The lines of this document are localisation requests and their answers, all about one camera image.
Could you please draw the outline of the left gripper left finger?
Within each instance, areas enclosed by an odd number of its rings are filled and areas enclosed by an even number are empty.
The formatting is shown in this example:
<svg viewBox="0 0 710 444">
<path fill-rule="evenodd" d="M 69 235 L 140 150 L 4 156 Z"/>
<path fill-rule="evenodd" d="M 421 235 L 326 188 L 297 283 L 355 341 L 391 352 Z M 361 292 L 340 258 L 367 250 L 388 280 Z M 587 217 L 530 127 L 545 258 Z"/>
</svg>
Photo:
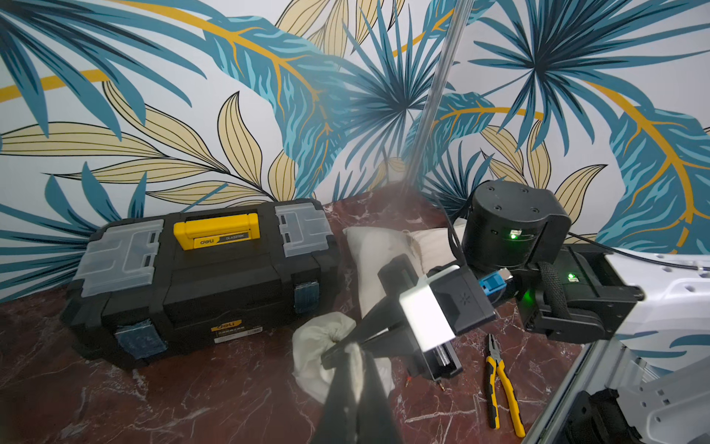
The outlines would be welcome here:
<svg viewBox="0 0 710 444">
<path fill-rule="evenodd" d="M 312 443 L 355 442 L 355 345 L 345 348 Z"/>
</svg>

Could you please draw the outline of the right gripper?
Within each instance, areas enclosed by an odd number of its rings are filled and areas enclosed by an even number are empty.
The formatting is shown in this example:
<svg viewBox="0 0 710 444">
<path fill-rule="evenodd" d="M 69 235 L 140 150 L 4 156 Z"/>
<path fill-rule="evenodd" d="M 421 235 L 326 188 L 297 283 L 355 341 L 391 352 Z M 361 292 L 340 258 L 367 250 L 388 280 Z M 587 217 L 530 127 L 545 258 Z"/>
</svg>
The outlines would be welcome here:
<svg viewBox="0 0 710 444">
<path fill-rule="evenodd" d="M 401 255 L 383 266 L 378 277 L 386 299 L 321 356 L 322 366 L 335 368 L 345 348 L 356 344 L 375 358 L 406 358 L 413 377 L 440 380 L 461 373 L 454 340 L 496 318 L 473 272 L 452 264 L 419 277 L 409 257 Z"/>
</svg>

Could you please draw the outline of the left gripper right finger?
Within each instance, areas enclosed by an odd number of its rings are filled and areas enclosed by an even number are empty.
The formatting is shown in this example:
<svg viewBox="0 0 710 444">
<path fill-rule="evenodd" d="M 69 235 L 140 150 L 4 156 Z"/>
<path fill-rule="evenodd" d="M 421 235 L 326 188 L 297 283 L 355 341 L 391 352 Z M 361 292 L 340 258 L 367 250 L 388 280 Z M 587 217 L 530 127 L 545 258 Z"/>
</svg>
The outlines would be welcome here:
<svg viewBox="0 0 710 444">
<path fill-rule="evenodd" d="M 357 442 L 364 444 L 402 443 L 401 434 L 385 394 L 375 359 L 364 352 L 364 382 L 357 413 Z"/>
</svg>

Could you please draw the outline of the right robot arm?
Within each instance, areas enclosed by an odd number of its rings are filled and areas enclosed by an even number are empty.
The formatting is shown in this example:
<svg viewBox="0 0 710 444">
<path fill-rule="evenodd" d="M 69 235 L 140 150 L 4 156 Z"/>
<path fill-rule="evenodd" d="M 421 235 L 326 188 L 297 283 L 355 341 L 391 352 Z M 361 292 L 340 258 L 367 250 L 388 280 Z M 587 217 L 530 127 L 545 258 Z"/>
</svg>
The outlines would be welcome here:
<svg viewBox="0 0 710 444">
<path fill-rule="evenodd" d="M 486 181 L 447 228 L 453 261 L 417 276 L 406 255 L 383 266 L 384 298 L 322 356 L 335 373 L 317 443 L 396 443 L 377 374 L 404 357 L 413 376 L 454 377 L 456 338 L 516 303 L 523 328 L 580 344 L 581 356 L 537 423 L 526 428 L 499 340 L 484 355 L 490 427 L 497 392 L 524 443 L 706 443 L 709 440 L 709 259 L 605 246 L 571 232 L 552 192 Z"/>
</svg>

